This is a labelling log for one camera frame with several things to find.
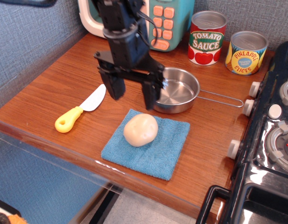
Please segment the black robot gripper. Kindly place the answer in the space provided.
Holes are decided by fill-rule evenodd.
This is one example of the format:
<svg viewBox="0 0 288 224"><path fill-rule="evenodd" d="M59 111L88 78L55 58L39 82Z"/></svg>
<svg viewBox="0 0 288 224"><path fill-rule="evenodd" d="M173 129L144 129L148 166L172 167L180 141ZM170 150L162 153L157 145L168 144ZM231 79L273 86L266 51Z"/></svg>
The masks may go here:
<svg viewBox="0 0 288 224"><path fill-rule="evenodd" d="M107 91L114 100L125 93L124 80L142 84L147 110L154 108L164 87L164 66L150 56L146 32L104 32L110 50L98 51L94 57Z"/></svg>

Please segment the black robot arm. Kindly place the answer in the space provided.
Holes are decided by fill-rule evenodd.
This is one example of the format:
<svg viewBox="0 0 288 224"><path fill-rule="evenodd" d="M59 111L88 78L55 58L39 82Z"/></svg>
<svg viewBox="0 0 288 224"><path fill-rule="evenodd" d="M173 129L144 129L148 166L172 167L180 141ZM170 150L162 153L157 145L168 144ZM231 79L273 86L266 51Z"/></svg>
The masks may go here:
<svg viewBox="0 0 288 224"><path fill-rule="evenodd" d="M142 0L93 1L104 25L110 51L97 51L94 57L99 64L103 83L111 97L118 100L126 91L125 80L138 82L147 110L153 109L164 87L164 66L149 53L146 16Z"/></svg>

